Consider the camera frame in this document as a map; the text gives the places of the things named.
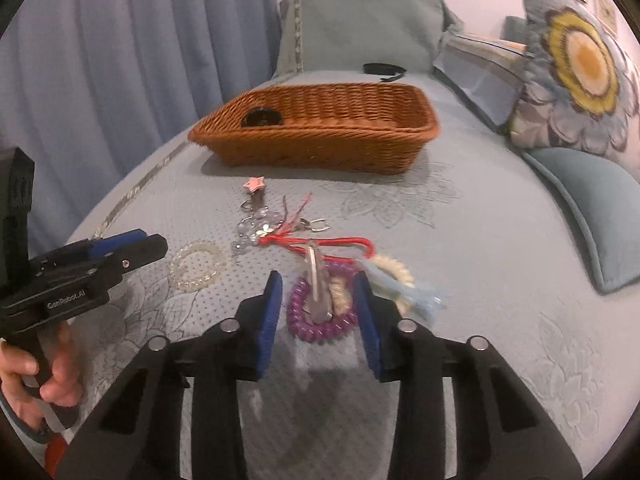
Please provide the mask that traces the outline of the floral sunflower pillow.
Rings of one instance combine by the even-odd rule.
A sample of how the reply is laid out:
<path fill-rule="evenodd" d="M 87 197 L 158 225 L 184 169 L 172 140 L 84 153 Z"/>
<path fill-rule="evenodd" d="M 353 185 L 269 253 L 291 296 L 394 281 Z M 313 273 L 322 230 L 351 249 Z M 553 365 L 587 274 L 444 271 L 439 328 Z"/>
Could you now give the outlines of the floral sunflower pillow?
<path fill-rule="evenodd" d="M 572 148 L 639 177 L 639 69 L 578 0 L 523 0 L 523 92 L 509 119 L 519 148 Z"/>

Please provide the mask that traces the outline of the brown wicker basket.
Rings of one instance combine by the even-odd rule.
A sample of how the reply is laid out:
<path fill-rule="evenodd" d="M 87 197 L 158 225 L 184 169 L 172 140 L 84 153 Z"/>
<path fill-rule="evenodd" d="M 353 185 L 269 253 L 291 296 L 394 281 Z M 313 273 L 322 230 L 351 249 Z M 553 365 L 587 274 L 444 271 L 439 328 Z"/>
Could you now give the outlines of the brown wicker basket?
<path fill-rule="evenodd" d="M 248 110 L 278 110 L 280 126 L 243 128 Z M 226 165 L 402 174 L 440 123 L 424 92 L 397 82 L 272 86 L 244 92 L 203 117 L 188 139 Z"/>

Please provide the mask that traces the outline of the blue curtain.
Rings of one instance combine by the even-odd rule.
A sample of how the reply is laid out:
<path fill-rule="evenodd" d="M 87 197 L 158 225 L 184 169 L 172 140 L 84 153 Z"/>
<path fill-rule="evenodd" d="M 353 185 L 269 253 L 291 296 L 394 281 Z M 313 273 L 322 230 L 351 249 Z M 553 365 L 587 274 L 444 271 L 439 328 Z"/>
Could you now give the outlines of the blue curtain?
<path fill-rule="evenodd" d="M 140 162 L 266 81 L 279 36 L 277 0 L 14 6 L 1 37 L 1 143 L 35 164 L 29 252 L 61 246 Z"/>

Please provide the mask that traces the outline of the black wrist watch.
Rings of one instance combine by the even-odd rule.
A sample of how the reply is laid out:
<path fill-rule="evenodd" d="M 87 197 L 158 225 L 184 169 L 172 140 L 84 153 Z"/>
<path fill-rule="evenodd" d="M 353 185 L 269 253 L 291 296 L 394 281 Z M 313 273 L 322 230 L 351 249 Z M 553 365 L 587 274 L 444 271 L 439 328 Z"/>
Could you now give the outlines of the black wrist watch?
<path fill-rule="evenodd" d="M 281 113 L 268 106 L 258 106 L 248 110 L 241 122 L 243 128 L 280 126 L 282 124 Z"/>

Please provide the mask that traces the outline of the green-blue bed cover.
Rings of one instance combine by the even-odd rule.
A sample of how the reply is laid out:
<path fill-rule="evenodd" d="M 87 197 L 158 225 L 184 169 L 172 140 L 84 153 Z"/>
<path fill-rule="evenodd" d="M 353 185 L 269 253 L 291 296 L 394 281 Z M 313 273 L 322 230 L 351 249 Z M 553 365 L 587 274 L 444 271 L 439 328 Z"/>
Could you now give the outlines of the green-blue bed cover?
<path fill-rule="evenodd" d="M 556 189 L 487 129 L 438 80 L 414 76 L 442 131 L 398 176 L 268 168 L 269 205 L 363 236 L 442 296 L 434 332 L 491 341 L 559 428 L 582 471 L 596 471 L 639 401 L 639 287 L 602 295 L 573 215 Z M 279 247 L 233 255 L 242 186 L 252 168 L 230 168 L 178 134 L 123 178 L 76 238 L 133 229 L 158 233 L 175 254 L 198 240 L 222 252 L 207 287 L 206 252 L 134 272 L 126 289 L 84 315 L 75 338 L 88 414 L 142 344 L 155 335 L 198 336 L 260 292 L 271 270 L 292 287 L 302 266 Z M 258 384 L 240 388 L 248 472 L 254 479 L 382 479 L 390 461 L 398 389 L 380 385 L 361 340 L 305 344 L 286 328 Z"/>

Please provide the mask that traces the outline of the silver hair clip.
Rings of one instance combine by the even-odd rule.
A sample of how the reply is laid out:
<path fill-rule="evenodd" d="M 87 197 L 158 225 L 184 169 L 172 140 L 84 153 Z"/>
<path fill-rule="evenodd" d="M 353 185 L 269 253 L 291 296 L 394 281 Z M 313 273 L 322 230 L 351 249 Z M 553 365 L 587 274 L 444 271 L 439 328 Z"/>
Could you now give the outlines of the silver hair clip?
<path fill-rule="evenodd" d="M 311 322 L 319 325 L 329 322 L 333 316 L 329 271 L 314 240 L 307 242 L 304 248 L 307 282 L 310 287 L 306 306 Z"/>

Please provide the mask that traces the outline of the teal headboard cushion cover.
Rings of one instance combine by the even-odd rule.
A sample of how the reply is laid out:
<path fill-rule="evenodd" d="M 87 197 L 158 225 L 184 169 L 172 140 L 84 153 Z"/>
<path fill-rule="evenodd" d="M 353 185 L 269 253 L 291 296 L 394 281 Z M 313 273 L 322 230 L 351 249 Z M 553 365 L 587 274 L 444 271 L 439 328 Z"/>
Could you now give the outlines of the teal headboard cushion cover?
<path fill-rule="evenodd" d="M 432 70 L 447 34 L 464 21 L 445 0 L 282 0 L 276 74 L 392 64 Z"/>

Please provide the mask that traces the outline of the teal piped cushion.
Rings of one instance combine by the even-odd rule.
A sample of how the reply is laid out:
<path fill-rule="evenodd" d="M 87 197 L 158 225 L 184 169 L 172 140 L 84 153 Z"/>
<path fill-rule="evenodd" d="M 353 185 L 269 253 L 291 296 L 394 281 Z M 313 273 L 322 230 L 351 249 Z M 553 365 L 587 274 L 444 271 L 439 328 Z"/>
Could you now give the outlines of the teal piped cushion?
<path fill-rule="evenodd" d="M 535 148 L 522 157 L 573 215 L 597 291 L 609 294 L 637 283 L 639 183 L 614 162 L 569 148 Z"/>

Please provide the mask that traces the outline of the small white framed picture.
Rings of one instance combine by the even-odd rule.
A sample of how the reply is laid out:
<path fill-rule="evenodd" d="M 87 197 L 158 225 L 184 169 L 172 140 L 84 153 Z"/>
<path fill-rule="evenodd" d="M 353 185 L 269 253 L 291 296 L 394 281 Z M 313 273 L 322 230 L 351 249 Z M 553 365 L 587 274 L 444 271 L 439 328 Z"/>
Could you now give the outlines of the small white framed picture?
<path fill-rule="evenodd" d="M 600 24 L 614 38 L 617 37 L 616 6 L 612 0 L 594 0 L 594 8 Z"/>

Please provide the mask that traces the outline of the pink star keychain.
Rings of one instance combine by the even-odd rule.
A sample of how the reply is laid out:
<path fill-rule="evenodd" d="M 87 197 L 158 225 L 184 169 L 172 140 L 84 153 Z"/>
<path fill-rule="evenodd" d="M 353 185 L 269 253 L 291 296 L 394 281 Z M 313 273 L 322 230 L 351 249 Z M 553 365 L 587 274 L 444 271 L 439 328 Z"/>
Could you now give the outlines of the pink star keychain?
<path fill-rule="evenodd" d="M 265 207 L 266 182 L 264 177 L 249 177 L 243 184 L 247 199 L 241 205 L 244 211 L 256 211 Z"/>

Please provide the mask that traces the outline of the striped blue pillow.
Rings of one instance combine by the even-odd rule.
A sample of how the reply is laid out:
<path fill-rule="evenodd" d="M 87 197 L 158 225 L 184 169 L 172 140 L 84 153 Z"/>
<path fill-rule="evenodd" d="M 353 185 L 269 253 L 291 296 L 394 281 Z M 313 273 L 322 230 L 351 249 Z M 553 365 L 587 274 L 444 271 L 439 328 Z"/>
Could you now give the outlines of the striped blue pillow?
<path fill-rule="evenodd" d="M 434 73 L 492 131 L 506 132 L 524 88 L 525 44 L 447 32 Z"/>

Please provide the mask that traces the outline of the small teal pillow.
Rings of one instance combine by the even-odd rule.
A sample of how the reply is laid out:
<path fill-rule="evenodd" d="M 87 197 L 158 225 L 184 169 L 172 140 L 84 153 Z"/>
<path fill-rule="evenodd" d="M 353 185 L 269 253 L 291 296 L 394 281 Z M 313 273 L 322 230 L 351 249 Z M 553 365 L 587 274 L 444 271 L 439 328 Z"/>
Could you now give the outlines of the small teal pillow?
<path fill-rule="evenodd" d="M 526 43 L 526 19 L 507 15 L 504 18 L 500 38 L 517 44 Z"/>

